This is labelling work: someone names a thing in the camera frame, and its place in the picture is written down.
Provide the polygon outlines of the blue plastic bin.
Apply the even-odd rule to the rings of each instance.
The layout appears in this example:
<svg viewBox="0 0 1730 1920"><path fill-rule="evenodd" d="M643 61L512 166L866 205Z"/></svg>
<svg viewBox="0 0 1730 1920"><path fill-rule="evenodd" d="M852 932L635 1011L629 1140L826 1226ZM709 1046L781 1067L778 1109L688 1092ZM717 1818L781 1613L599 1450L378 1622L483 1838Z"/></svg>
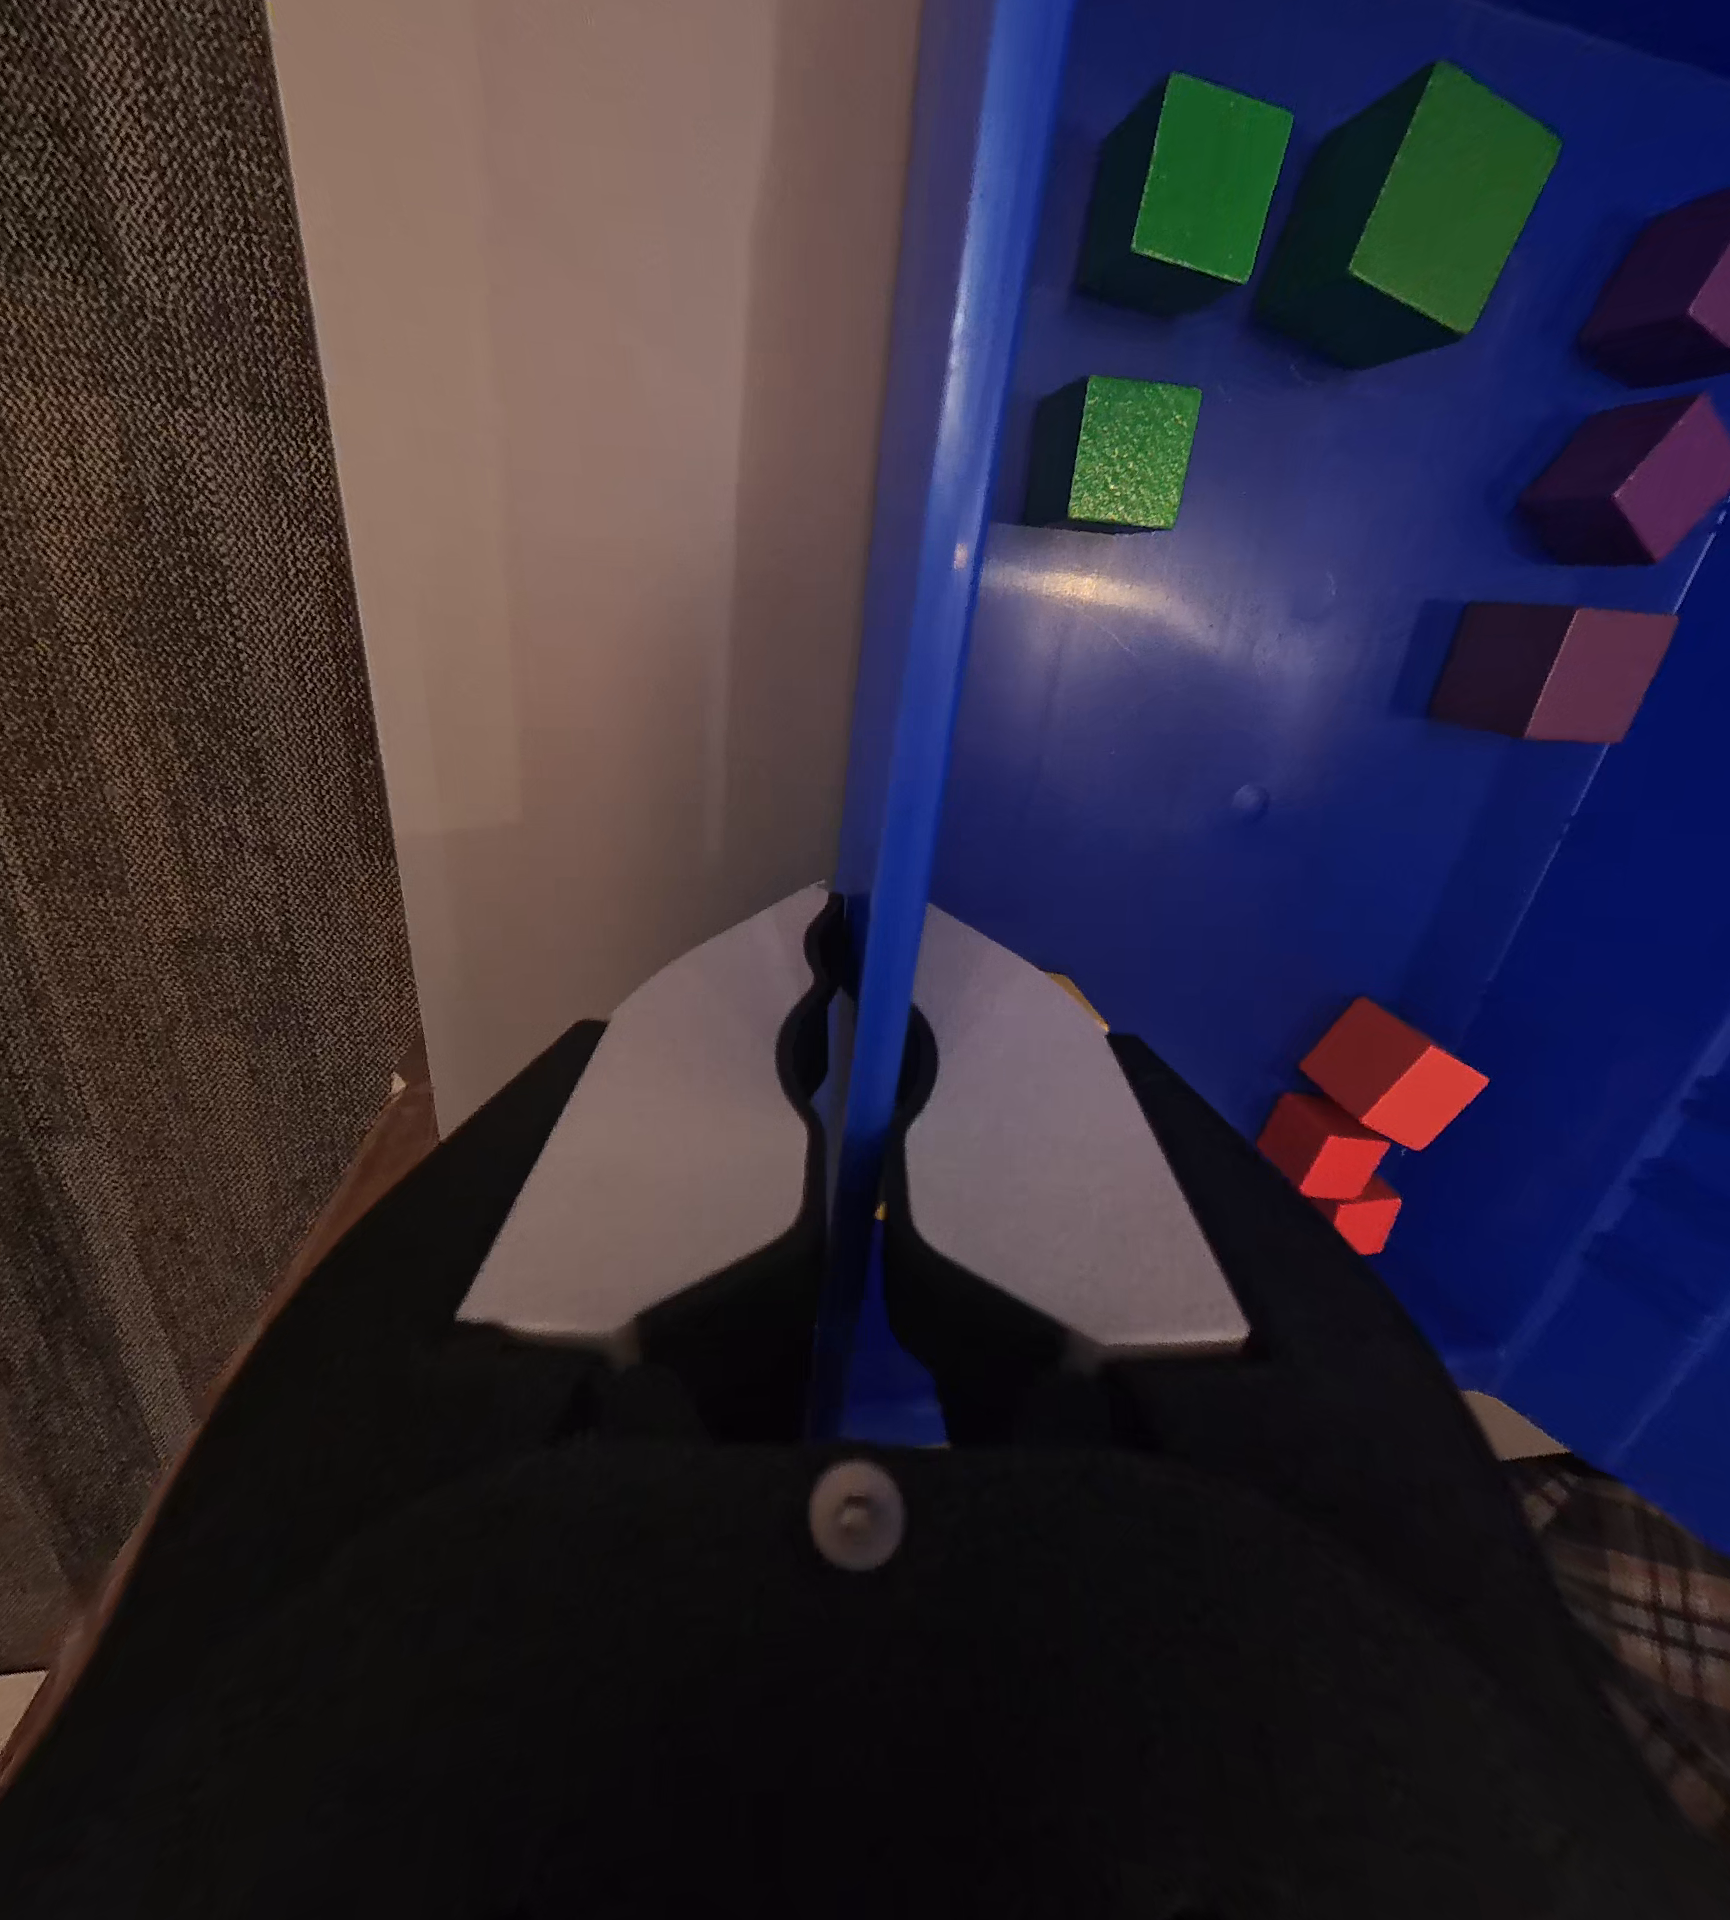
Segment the blue plastic bin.
<svg viewBox="0 0 1730 1920"><path fill-rule="evenodd" d="M837 882L868 1140L928 904L1254 1133L1358 996L1488 1074L1382 1273L1455 1374L1730 1553L1730 497L1660 563L1516 517L1648 218L1730 186L1730 3L928 3ZM1559 134L1464 343L1337 367L1254 318L1320 139L1431 61ZM1292 111L1243 288L1073 285L1101 139L1168 73ZM1040 399L1202 391L1168 532L1025 525ZM1427 715L1464 605L1675 611L1622 744Z"/></svg>

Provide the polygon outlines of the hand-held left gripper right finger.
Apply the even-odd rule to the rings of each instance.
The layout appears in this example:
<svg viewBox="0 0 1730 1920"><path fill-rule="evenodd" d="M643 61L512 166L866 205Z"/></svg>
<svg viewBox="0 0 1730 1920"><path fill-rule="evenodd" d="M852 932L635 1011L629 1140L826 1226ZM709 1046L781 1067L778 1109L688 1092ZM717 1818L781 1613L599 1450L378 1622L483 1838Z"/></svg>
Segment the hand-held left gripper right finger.
<svg viewBox="0 0 1730 1920"><path fill-rule="evenodd" d="M1247 1348L1109 1036L942 907L924 909L882 1192L886 1313L955 1447L1007 1443L1049 1379Z"/></svg>

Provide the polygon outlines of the green wooden cube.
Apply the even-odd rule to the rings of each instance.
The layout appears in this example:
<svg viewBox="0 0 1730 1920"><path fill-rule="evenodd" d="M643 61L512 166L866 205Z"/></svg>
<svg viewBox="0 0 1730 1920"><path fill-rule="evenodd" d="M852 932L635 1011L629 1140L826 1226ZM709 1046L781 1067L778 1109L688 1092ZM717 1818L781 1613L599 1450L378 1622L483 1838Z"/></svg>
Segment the green wooden cube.
<svg viewBox="0 0 1730 1920"><path fill-rule="evenodd" d="M1092 374L1040 399L1024 521L1070 532L1168 532L1199 416L1199 386L1157 378Z"/></svg>
<svg viewBox="0 0 1730 1920"><path fill-rule="evenodd" d="M1464 343L1559 151L1464 68L1418 68L1311 151L1257 322L1352 371Z"/></svg>
<svg viewBox="0 0 1730 1920"><path fill-rule="evenodd" d="M1168 73L1101 139L1073 285L1156 320L1243 288L1292 134L1292 111Z"/></svg>

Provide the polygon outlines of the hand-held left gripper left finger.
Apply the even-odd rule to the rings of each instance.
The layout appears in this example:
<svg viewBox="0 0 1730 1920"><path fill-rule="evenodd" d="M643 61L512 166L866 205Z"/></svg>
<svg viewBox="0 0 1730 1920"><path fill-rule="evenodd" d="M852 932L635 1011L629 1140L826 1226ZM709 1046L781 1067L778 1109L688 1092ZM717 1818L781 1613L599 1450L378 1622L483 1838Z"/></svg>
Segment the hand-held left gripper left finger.
<svg viewBox="0 0 1730 1920"><path fill-rule="evenodd" d="M710 1438L804 1435L845 909L809 885L628 996L459 1309L678 1374Z"/></svg>

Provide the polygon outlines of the person's plaid shirt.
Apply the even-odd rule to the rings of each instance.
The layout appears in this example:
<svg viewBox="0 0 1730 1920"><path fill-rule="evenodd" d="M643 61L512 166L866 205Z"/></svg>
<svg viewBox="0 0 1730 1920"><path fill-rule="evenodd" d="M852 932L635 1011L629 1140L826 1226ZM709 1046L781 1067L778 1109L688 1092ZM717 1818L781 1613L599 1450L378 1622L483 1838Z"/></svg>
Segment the person's plaid shirt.
<svg viewBox="0 0 1730 1920"><path fill-rule="evenodd" d="M1730 1863L1730 1556L1568 1453L1508 1460L1505 1477L1606 1657L1622 1727Z"/></svg>

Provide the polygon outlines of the red wooden cube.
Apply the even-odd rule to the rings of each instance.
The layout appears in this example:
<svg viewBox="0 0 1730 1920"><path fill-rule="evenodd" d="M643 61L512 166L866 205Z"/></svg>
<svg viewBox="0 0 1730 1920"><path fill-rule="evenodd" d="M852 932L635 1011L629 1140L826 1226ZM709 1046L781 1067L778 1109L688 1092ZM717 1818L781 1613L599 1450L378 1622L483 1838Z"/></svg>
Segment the red wooden cube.
<svg viewBox="0 0 1730 1920"><path fill-rule="evenodd" d="M1427 1151L1488 1074L1478 1071L1377 998L1358 996L1302 1059L1303 1078L1373 1133Z"/></svg>
<svg viewBox="0 0 1730 1920"><path fill-rule="evenodd" d="M1382 1167L1391 1140L1318 1092L1283 1092L1258 1133L1258 1153L1311 1200L1355 1200Z"/></svg>
<svg viewBox="0 0 1730 1920"><path fill-rule="evenodd" d="M1382 1177L1373 1177L1352 1196L1316 1199L1311 1203L1358 1255L1373 1257L1386 1252L1405 1196Z"/></svg>

